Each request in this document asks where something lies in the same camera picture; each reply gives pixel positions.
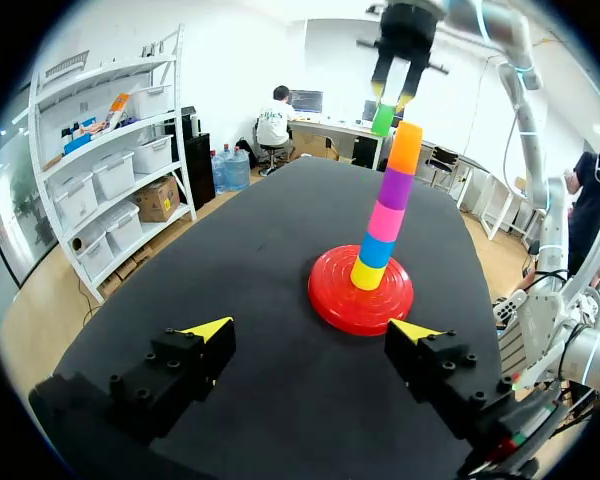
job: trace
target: red base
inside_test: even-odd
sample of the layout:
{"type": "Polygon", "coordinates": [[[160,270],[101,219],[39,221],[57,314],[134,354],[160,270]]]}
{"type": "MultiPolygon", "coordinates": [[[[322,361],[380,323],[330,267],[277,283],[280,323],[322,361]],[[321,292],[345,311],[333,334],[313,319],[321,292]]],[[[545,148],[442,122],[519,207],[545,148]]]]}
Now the red base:
{"type": "Polygon", "coordinates": [[[309,277],[309,300],[323,319],[340,330],[382,335],[390,318],[404,320],[411,310],[413,285],[392,258],[376,290],[358,289],[350,276],[359,250],[359,245],[344,245],[318,258],[309,277]]]}

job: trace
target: white t-shirt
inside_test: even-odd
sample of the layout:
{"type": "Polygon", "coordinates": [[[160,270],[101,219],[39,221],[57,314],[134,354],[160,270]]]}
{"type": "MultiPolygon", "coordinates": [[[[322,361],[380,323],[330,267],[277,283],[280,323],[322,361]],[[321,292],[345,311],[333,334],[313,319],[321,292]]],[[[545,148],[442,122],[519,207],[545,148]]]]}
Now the white t-shirt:
{"type": "Polygon", "coordinates": [[[293,107],[280,100],[270,100],[260,111],[256,137],[260,145],[282,145],[289,140],[287,122],[295,117],[293,107]]]}

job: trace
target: white shelf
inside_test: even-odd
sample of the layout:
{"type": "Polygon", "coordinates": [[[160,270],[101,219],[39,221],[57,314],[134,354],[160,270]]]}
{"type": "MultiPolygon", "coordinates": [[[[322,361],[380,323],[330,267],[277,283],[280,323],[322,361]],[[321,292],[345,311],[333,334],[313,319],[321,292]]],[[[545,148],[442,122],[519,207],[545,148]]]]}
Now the white shelf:
{"type": "Polygon", "coordinates": [[[145,118],[144,120],[138,120],[137,122],[132,123],[131,125],[127,125],[126,127],[120,127],[112,132],[106,133],[95,140],[91,140],[89,143],[84,144],[81,147],[78,147],[73,152],[69,153],[62,157],[58,163],[56,163],[53,167],[51,167],[46,172],[42,172],[42,178],[47,180],[49,177],[62,170],[64,167],[74,162],[78,158],[86,155],[87,153],[95,150],[102,145],[109,143],[117,138],[120,138],[124,135],[128,135],[133,132],[137,132],[138,130],[142,130],[145,127],[149,127],[151,125],[162,123],[167,120],[171,120],[175,117],[174,112],[163,113],[162,115],[156,115],[154,117],[145,118]]]}
{"type": "Polygon", "coordinates": [[[26,121],[30,132],[29,150],[31,152],[31,164],[33,166],[34,179],[38,191],[40,192],[42,206],[44,207],[53,233],[58,238],[59,245],[66,255],[67,260],[71,263],[71,266],[82,283],[100,303],[104,301],[104,297],[98,290],[98,286],[101,285],[112,272],[119,268],[124,261],[133,255],[133,253],[173,222],[182,218],[184,214],[189,213],[192,219],[196,219],[196,212],[193,207],[193,192],[191,191],[191,184],[189,183],[187,163],[184,159],[184,133],[182,131],[182,122],[179,119],[182,106],[180,91],[182,80],[182,47],[184,44],[183,35],[184,26],[179,24],[168,36],[159,40],[165,48],[165,54],[154,57],[120,59],[119,61],[114,61],[89,71],[74,71],[67,73],[46,84],[41,81],[45,74],[42,65],[36,66],[31,75],[28,107],[12,120],[14,124],[20,125],[18,122],[24,122],[24,118],[27,117],[26,121]],[[88,103],[93,104],[91,105],[91,110],[94,112],[108,111],[108,109],[104,109],[109,107],[111,95],[117,94],[117,92],[120,91],[116,85],[122,87],[122,83],[124,83],[125,89],[131,89],[134,88],[134,86],[141,87],[143,85],[148,87],[155,84],[156,80],[160,80],[160,83],[164,83],[167,80],[172,81],[173,83],[173,101],[166,107],[171,110],[171,112],[139,120],[131,125],[118,128],[99,136],[64,156],[56,165],[49,168],[48,171],[42,171],[42,167],[51,160],[50,155],[53,156],[53,152],[45,152],[44,157],[47,158],[42,156],[43,150],[45,149],[44,147],[51,147],[51,145],[47,146],[43,145],[43,143],[51,141],[52,138],[56,138],[57,132],[55,130],[58,128],[56,124],[59,123],[54,122],[54,119],[51,118],[51,116],[58,115],[62,118],[73,118],[72,115],[77,114],[77,112],[74,111],[77,110],[77,105],[74,105],[74,103],[81,101],[82,97],[89,97],[89,99],[93,97],[93,100],[88,103]],[[65,226],[62,225],[53,201],[53,192],[51,191],[53,184],[63,180],[63,178],[60,177],[74,174],[75,171],[80,170],[82,167],[84,167],[83,169],[88,169],[89,167],[87,164],[90,165],[92,160],[96,161],[98,156],[102,157],[106,153],[114,152],[116,149],[120,150],[123,147],[133,148],[133,145],[136,143],[136,137],[139,137],[143,132],[142,129],[159,125],[169,120],[175,120],[173,122],[175,136],[172,141],[174,146],[177,147],[180,161],[172,162],[170,165],[149,175],[134,175],[135,183],[133,187],[127,189],[125,192],[122,192],[111,200],[98,198],[97,200],[99,203],[94,212],[91,212],[91,214],[76,227],[65,228],[65,226]],[[73,162],[80,158],[81,160],[73,164],[73,162]],[[179,187],[178,190],[180,193],[184,194],[186,201],[175,209],[175,212],[173,212],[166,222],[141,222],[143,232],[141,238],[124,251],[113,248],[112,253],[114,255],[114,260],[111,262],[111,265],[107,266],[107,268],[100,272],[99,275],[96,275],[95,278],[90,278],[87,271],[79,262],[75,251],[71,247],[70,240],[74,238],[75,235],[78,235],[90,222],[97,221],[101,215],[114,208],[119,202],[132,196],[134,192],[140,188],[157,180],[163,175],[172,175],[173,172],[178,169],[182,173],[182,175],[180,175],[181,178],[176,179],[179,187]]]}
{"type": "Polygon", "coordinates": [[[96,218],[98,218],[104,212],[109,210],[115,204],[119,203],[121,200],[124,200],[129,195],[131,195],[133,192],[141,189],[145,185],[149,185],[151,182],[153,182],[154,180],[157,180],[158,178],[162,177],[163,175],[173,172],[177,168],[180,168],[180,162],[173,162],[170,165],[167,165],[166,167],[162,167],[160,170],[157,170],[157,171],[155,171],[153,173],[149,173],[149,174],[134,173],[135,183],[133,184],[133,186],[131,188],[129,188],[128,190],[125,190],[120,195],[116,196],[115,198],[112,198],[111,200],[105,200],[104,202],[99,203],[98,208],[96,208],[91,213],[91,215],[85,217],[75,227],[70,228],[64,232],[64,234],[63,234],[64,239],[67,241],[71,240],[73,237],[75,237],[78,234],[78,232],[80,232],[80,230],[82,230],[84,227],[86,227],[89,223],[94,221],[96,218]]]}
{"type": "Polygon", "coordinates": [[[66,80],[56,80],[40,89],[36,101],[43,112],[47,108],[73,95],[120,78],[149,73],[168,62],[176,60],[175,55],[138,57],[108,63],[101,67],[73,75],[66,80]]]}
{"type": "Polygon", "coordinates": [[[141,223],[143,235],[138,240],[136,240],[131,246],[126,248],[125,250],[117,250],[115,247],[111,247],[113,252],[113,262],[107,266],[102,272],[100,272],[95,278],[91,280],[91,283],[95,286],[100,285],[105,279],[116,271],[120,265],[122,265],[125,260],[127,260],[131,255],[133,255],[140,247],[142,247],[145,243],[155,237],[162,230],[167,228],[169,225],[174,223],[176,220],[182,218],[183,215],[189,212],[189,205],[181,203],[176,208],[176,211],[169,217],[166,222],[158,222],[158,223],[141,223]]]}

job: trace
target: robotic arm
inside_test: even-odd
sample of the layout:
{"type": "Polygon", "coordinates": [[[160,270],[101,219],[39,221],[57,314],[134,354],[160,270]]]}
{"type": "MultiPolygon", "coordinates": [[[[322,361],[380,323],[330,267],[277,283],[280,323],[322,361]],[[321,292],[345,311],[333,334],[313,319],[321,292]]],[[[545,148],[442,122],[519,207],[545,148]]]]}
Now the robotic arm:
{"type": "Polygon", "coordinates": [[[529,200],[534,209],[546,211],[537,280],[528,291],[515,292],[494,311],[513,317],[499,339],[503,374],[520,374],[522,387],[564,378],[600,390],[600,330],[584,328],[582,314],[571,301],[574,295],[569,293],[567,298],[565,290],[574,290],[573,281],[564,288],[569,251],[565,180],[545,174],[541,139],[526,96],[527,90],[542,88],[527,19],[482,0],[389,0],[380,22],[381,37],[374,44],[378,62],[372,76],[373,90],[379,101],[393,58],[399,57],[410,66],[396,108],[404,108],[415,97],[423,71],[432,67],[431,46],[440,22],[481,36],[505,57],[497,69],[518,123],[529,200]]]}

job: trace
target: white storage bin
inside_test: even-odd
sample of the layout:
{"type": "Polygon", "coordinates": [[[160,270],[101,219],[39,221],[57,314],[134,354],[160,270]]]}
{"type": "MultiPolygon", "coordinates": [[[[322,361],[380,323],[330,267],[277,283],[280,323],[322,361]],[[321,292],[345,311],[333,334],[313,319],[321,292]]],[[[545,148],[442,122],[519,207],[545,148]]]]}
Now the white storage bin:
{"type": "Polygon", "coordinates": [[[54,189],[53,200],[65,219],[65,227],[75,227],[98,208],[92,177],[91,172],[85,172],[54,189]]]}
{"type": "Polygon", "coordinates": [[[125,201],[113,207],[102,217],[101,225],[107,231],[107,239],[121,251],[142,237],[139,211],[137,205],[125,201]]]}
{"type": "Polygon", "coordinates": [[[71,246],[91,280],[113,262],[113,253],[105,231],[97,222],[85,227],[76,235],[71,241],[71,246]]]}
{"type": "Polygon", "coordinates": [[[133,149],[133,171],[153,173],[171,163],[171,142],[173,135],[159,137],[133,149]]]}
{"type": "Polygon", "coordinates": [[[173,86],[158,85],[132,92],[131,108],[132,116],[138,120],[173,110],[173,86]]]}
{"type": "Polygon", "coordinates": [[[117,197],[129,190],[135,183],[133,177],[133,152],[122,152],[107,155],[91,169],[98,179],[100,189],[107,200],[117,197]]]}

